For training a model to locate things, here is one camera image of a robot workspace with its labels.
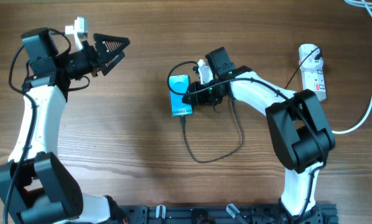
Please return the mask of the blue Galaxy smartphone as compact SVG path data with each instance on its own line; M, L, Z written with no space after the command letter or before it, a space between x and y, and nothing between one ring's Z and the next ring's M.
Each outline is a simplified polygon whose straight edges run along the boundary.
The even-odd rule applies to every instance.
M169 86L175 92L186 93L190 84L190 77L188 75L174 75L169 78ZM193 114L191 105L182 102L182 95L175 94L170 91L170 105L172 116L185 116Z

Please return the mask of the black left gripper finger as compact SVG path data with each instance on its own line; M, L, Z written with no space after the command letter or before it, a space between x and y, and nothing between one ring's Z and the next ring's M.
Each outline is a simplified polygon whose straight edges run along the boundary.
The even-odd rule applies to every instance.
M95 49L102 61L111 61L130 44L126 37L116 37L112 35L93 34Z
M113 59L109 62L102 64L100 71L104 76L106 76L123 58L125 54L121 51L118 55L116 55Z

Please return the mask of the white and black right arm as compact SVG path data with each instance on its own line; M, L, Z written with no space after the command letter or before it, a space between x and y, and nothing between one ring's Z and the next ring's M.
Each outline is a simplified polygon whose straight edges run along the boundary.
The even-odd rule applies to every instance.
M183 103L217 105L229 96L262 113L275 155L286 172L279 205L290 223L312 217L317 177L335 147L335 136L316 94L312 90L286 90L247 66L236 67L224 47L193 65L199 80L181 93Z

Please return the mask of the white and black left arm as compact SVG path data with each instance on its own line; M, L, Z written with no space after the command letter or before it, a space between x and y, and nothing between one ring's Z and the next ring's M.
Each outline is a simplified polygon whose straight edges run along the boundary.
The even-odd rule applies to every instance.
M110 196L84 194L57 156L60 120L72 80L108 74L123 58L126 37L94 34L78 51L59 52L53 28L22 34L28 54L21 130L8 162L0 166L2 220L7 223L128 223Z

